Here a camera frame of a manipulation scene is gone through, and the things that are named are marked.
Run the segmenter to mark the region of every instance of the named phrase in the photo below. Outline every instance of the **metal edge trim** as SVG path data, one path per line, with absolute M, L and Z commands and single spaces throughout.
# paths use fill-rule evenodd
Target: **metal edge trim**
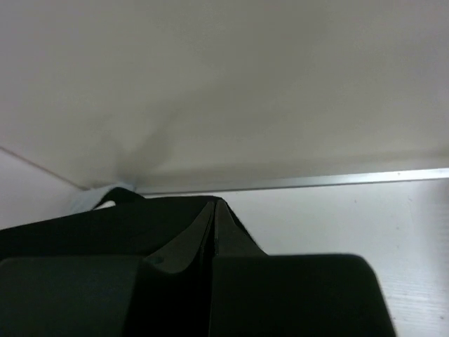
M 140 194 L 179 194 L 202 192 L 229 192 L 249 190 L 274 190 L 282 188 L 322 187 L 340 185 L 358 185 L 374 183 L 397 183 L 401 181 L 436 180 L 449 178 L 449 168 L 426 170 L 392 171 L 378 173 L 342 174 L 336 176 L 312 176 L 299 178 L 281 178 L 271 180 L 234 181 L 227 183 L 209 183 L 186 186 L 148 186 L 140 187 Z

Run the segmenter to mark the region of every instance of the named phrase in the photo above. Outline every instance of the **white wall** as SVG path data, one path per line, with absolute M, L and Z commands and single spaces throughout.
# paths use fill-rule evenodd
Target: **white wall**
M 79 185 L 449 166 L 449 2 L 0 3 L 0 146 Z
M 0 230 L 67 215 L 78 188 L 0 150 Z

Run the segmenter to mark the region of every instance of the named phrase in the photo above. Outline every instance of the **aluminum strip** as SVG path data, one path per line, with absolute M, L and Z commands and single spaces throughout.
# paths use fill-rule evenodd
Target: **aluminum strip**
M 137 193 L 175 194 L 196 192 L 272 190 L 280 188 L 394 183 L 398 181 L 435 180 L 446 178 L 449 178 L 449 168 L 434 168 L 412 171 L 342 174 L 337 176 L 314 176 L 256 181 L 234 181 L 227 183 L 209 183 L 186 186 L 149 186 L 138 188 Z

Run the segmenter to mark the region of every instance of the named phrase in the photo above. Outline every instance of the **white surface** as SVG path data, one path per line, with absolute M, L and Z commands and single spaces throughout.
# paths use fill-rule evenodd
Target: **white surface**
M 74 182 L 449 166 L 444 0 L 0 3 L 0 146 Z
M 269 254 L 363 256 L 399 336 L 449 336 L 449 180 L 213 194 Z
M 0 150 L 0 230 L 67 215 L 78 191 Z

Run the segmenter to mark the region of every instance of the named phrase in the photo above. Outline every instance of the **white laminate board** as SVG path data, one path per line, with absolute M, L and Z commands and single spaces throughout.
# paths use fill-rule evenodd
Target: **white laminate board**
M 211 194 L 269 254 L 363 256 L 399 336 L 449 336 L 449 180 Z
M 449 167 L 444 0 L 0 2 L 0 146 L 79 185 Z

